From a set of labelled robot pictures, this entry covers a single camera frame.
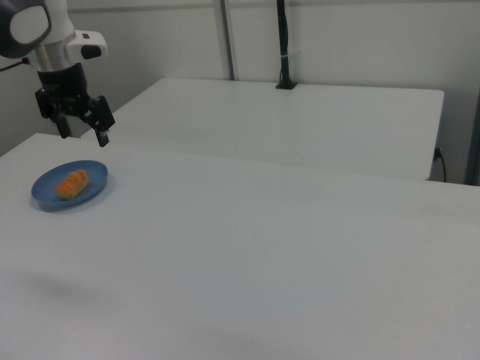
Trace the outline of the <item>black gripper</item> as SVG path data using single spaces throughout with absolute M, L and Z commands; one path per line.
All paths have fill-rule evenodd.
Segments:
M 116 121 L 103 95 L 96 99 L 90 97 L 80 63 L 65 70 L 38 72 L 37 75 L 42 85 L 35 92 L 40 114 L 56 125 L 62 139 L 71 136 L 66 116 L 69 115 L 91 126 L 100 147 L 105 147 L 110 142 L 108 132 Z

